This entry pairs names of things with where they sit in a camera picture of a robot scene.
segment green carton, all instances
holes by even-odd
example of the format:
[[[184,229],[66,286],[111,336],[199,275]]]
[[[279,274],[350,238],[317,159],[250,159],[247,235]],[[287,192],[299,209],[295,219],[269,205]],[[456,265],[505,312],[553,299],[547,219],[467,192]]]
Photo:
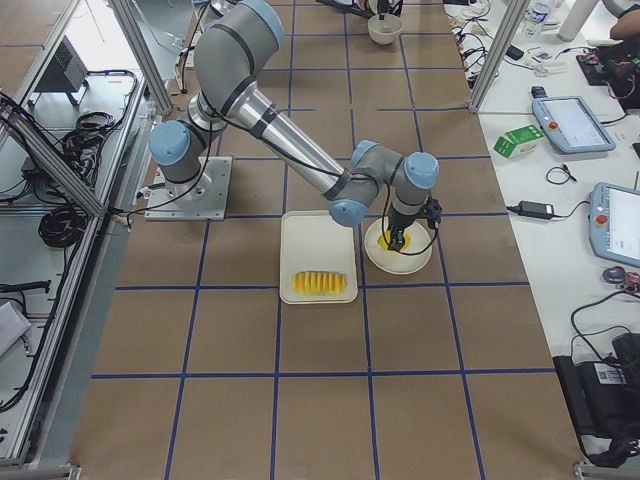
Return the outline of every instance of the green carton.
[[[504,133],[493,149],[503,157],[513,158],[533,150],[542,138],[544,133],[538,127],[527,125]]]

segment power adapter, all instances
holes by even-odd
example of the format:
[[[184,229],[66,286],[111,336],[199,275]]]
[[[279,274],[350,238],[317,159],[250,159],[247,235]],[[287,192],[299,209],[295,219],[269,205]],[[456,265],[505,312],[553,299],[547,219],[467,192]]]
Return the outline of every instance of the power adapter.
[[[551,220],[556,216],[553,211],[553,205],[549,203],[526,202],[522,200],[516,206],[507,207],[507,210],[521,217],[541,218],[543,220]]]
[[[507,57],[512,58],[513,60],[520,60],[524,55],[524,52],[520,50],[518,47],[509,45],[509,48],[507,48],[506,55]]]

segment white bowl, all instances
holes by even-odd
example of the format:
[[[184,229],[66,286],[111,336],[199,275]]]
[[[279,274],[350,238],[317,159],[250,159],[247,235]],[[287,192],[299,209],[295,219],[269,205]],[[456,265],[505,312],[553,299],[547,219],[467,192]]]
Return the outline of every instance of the white bowl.
[[[379,15],[374,15],[367,22],[371,40],[380,45],[393,43],[402,32],[402,19],[395,15],[385,14],[380,20]]]

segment touchscreen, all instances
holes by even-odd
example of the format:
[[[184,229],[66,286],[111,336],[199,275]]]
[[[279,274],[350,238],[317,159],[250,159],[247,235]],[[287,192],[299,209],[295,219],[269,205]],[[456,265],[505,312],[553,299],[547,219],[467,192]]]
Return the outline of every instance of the touchscreen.
[[[553,119],[558,122],[558,128],[571,147],[588,147],[607,143],[594,125],[594,119],[584,111],[575,98],[549,100],[544,102],[544,105]]]
[[[609,251],[640,260],[640,195],[609,189]]]

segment blue joint cap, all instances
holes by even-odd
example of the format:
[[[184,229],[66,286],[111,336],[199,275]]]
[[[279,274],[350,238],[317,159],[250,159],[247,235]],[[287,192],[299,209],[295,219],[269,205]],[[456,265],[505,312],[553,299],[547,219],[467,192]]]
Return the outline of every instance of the blue joint cap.
[[[416,187],[428,190],[436,184],[440,165],[433,155],[415,152],[405,158],[404,174]]]
[[[376,142],[372,142],[371,140],[361,140],[358,145],[356,145],[356,149],[351,154],[351,165],[354,167],[358,166],[364,154],[371,150],[373,147],[378,145]]]
[[[149,135],[151,155],[163,167],[170,167],[182,160],[190,145],[189,130],[176,120],[161,123]]]
[[[365,204],[348,198],[334,200],[329,205],[331,218],[333,218],[337,224],[349,228],[357,227],[368,210]]]
[[[280,49],[282,42],[284,41],[284,29],[282,28],[280,17],[278,17],[278,14],[273,7],[264,0],[242,0],[240,3],[251,8],[260,16],[260,18],[262,18],[262,20],[264,20],[264,23],[266,23],[273,32],[273,36],[276,37],[278,49]]]

